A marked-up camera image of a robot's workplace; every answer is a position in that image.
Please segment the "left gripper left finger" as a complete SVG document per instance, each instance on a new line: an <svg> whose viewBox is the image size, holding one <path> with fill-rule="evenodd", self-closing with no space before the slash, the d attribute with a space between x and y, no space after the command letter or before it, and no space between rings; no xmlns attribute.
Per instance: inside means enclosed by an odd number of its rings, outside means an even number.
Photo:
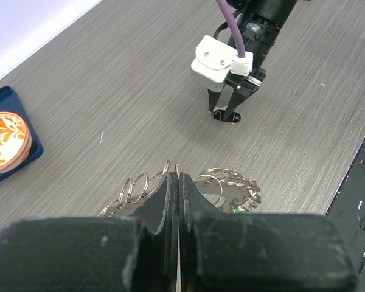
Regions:
<svg viewBox="0 0 365 292"><path fill-rule="evenodd" d="M175 291L178 177L127 217L27 218L0 232L0 291Z"/></svg>

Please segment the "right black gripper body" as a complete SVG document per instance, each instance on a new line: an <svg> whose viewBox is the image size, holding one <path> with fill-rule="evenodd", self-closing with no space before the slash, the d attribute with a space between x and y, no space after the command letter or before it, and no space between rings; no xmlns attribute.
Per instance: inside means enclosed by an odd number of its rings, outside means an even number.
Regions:
<svg viewBox="0 0 365 292"><path fill-rule="evenodd" d="M263 68L253 69L246 77L228 73L226 84L245 97L253 95L262 85L266 77L266 70Z"/></svg>

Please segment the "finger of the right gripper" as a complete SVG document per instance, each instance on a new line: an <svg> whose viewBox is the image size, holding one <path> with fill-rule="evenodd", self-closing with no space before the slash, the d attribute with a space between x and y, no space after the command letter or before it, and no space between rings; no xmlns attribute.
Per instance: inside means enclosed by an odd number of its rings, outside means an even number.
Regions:
<svg viewBox="0 0 365 292"><path fill-rule="evenodd" d="M223 107L217 106L217 103L221 97L222 91L213 92L210 89L208 89L207 92L208 92L208 96L209 96L209 111L214 112L216 110L222 110Z"/></svg>
<svg viewBox="0 0 365 292"><path fill-rule="evenodd" d="M229 116L232 112L234 112L239 105L241 105L246 100L246 96L242 90L234 90L231 99L226 108L225 116Z"/></svg>

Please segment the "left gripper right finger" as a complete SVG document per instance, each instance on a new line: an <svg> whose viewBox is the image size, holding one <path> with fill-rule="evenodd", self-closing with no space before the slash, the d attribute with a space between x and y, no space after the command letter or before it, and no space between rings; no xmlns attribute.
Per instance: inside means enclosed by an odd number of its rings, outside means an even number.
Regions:
<svg viewBox="0 0 365 292"><path fill-rule="evenodd" d="M182 291L355 291L334 224L312 214L227 214L179 205Z"/></svg>

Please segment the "green key tag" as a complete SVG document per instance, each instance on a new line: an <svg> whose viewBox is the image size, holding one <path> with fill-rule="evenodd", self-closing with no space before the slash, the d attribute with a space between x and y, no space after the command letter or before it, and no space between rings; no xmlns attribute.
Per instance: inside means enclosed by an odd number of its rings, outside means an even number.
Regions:
<svg viewBox="0 0 365 292"><path fill-rule="evenodd" d="M235 213L235 214L248 214L249 213L248 210L246 210L242 207L236 208L232 212Z"/></svg>

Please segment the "large metal keyring with rings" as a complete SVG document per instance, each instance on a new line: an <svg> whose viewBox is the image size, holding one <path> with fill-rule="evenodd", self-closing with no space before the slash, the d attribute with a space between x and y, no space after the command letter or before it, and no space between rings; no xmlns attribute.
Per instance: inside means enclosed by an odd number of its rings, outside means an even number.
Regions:
<svg viewBox="0 0 365 292"><path fill-rule="evenodd" d="M237 170L212 167L191 177L180 171L178 163L173 170L170 166L171 162L167 161L164 168L153 175L141 173L126 179L120 192L103 207L99 215L111 218L119 213L131 212L136 204L143 203L161 190L166 175L170 175L171 179L176 181L179 205L183 208L189 203L199 202L225 213L233 213L232 211L239 207L251 213L262 203L258 183L252 183L253 179Z"/></svg>

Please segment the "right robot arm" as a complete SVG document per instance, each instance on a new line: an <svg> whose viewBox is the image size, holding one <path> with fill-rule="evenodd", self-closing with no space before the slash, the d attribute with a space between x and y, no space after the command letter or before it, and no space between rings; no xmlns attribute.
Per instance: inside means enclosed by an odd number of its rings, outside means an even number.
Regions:
<svg viewBox="0 0 365 292"><path fill-rule="evenodd" d="M281 28L296 1L227 1L241 33L245 51L253 53L252 72L247 77L228 73L226 84L234 89L225 109L217 108L219 92L208 91L209 111L216 120L229 123L240 121L235 110L260 88L266 77L262 63L274 46Z"/></svg>

